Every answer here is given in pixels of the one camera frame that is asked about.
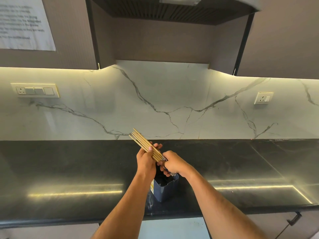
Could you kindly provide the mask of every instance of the chopstick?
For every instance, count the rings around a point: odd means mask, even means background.
[[[167,159],[153,146],[153,144],[151,144],[145,137],[143,137],[143,135],[141,133],[139,133],[135,128],[133,128],[133,129],[134,129],[134,131],[131,134],[129,134],[129,137],[131,139],[133,139],[146,152],[148,152],[149,147],[152,147],[153,151],[154,151],[152,158],[155,161],[157,161],[157,162],[160,160],[167,161]]]

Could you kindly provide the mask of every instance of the range hood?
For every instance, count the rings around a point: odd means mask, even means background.
[[[260,11],[259,0],[94,0],[112,17],[219,25]]]

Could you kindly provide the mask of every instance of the electrical socket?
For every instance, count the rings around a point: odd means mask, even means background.
[[[16,89],[19,95],[26,95],[26,90],[24,89],[24,87],[16,87]]]
[[[268,104],[271,101],[273,95],[273,92],[259,92],[254,104]]]

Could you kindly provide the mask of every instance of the blue container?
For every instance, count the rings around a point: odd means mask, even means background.
[[[154,194],[154,197],[157,199],[157,201],[163,202],[174,195],[178,184],[178,177],[178,174],[173,176],[173,180],[165,186],[160,186],[156,181],[156,177],[153,179],[151,183],[151,192]]]

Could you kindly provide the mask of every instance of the packaging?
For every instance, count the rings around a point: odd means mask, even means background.
[[[178,174],[166,177],[159,166],[156,166],[156,175],[151,183],[151,192],[157,201],[163,202],[173,196],[178,184],[178,177]]]

